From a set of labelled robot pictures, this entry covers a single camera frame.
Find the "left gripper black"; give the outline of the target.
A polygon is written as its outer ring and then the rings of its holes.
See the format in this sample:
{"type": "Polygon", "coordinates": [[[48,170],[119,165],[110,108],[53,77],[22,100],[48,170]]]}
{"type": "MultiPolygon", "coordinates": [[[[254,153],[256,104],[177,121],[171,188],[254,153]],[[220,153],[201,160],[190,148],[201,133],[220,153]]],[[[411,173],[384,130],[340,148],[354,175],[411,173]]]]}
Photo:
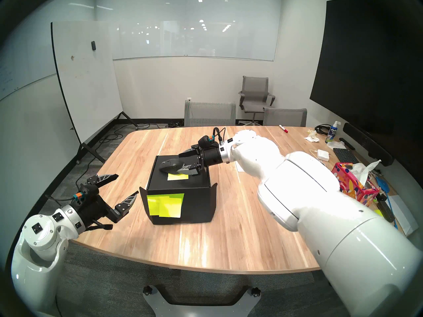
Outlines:
{"type": "MultiPolygon", "coordinates": [[[[94,175],[87,179],[87,185],[95,185],[100,188],[105,186],[118,178],[118,174],[94,175]]],[[[128,196],[124,201],[118,203],[112,209],[100,196],[93,199],[73,200],[70,204],[76,211],[82,223],[84,224],[85,231],[92,231],[96,229],[111,230],[111,224],[102,224],[98,222],[99,219],[107,217],[111,222],[118,223],[124,218],[131,207],[133,206],[139,192],[136,191],[128,196]]]]}

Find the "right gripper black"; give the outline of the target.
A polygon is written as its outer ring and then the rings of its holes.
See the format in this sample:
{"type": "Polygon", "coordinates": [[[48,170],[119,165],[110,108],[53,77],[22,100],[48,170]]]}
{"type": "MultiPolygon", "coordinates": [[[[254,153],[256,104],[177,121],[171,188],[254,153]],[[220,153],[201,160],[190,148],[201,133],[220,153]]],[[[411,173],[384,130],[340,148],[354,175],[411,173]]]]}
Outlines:
{"type": "Polygon", "coordinates": [[[201,172],[207,170],[210,166],[222,164],[223,159],[220,153],[220,146],[214,145],[211,147],[202,147],[199,145],[192,145],[190,149],[178,155],[179,158],[187,158],[192,156],[200,157],[201,161],[196,161],[192,164],[185,164],[184,162],[177,165],[177,174],[184,175],[199,175],[201,172]]]}

